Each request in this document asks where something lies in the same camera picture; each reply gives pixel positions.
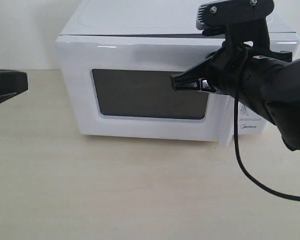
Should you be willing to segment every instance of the white microwave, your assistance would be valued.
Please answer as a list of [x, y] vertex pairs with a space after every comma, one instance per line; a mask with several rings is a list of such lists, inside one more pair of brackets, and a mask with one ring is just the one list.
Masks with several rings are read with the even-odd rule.
[[[224, 36], [196, 28], [210, 0], [84, 0], [56, 40], [79, 130], [84, 135], [219, 142], [233, 137], [230, 96], [176, 92], [170, 75], [221, 47]], [[267, 18], [273, 51], [299, 49], [278, 15]], [[239, 134], [261, 134], [267, 121], [245, 106]]]

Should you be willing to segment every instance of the microwave top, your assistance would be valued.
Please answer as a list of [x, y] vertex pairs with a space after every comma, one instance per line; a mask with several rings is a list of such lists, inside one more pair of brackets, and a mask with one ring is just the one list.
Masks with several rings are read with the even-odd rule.
[[[160, 36], [197, 35], [198, 8], [212, 0], [83, 0], [60, 35]], [[270, 33], [294, 33], [273, 13]]]

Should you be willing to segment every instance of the microwave window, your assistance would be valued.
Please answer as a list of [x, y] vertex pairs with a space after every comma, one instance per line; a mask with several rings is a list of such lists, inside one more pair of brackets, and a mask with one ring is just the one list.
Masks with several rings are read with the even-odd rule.
[[105, 116], [203, 119], [209, 94], [174, 91], [171, 74], [178, 72], [93, 69], [100, 112]]

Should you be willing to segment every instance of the screw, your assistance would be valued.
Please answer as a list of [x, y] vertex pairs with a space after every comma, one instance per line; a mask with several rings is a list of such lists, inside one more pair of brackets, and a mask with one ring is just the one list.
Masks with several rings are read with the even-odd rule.
[[258, 0], [250, 0], [251, 6], [257, 5], [257, 3], [258, 3]]
[[210, 8], [210, 13], [216, 14], [216, 12], [217, 12], [217, 7], [216, 6], [213, 6], [213, 7]]

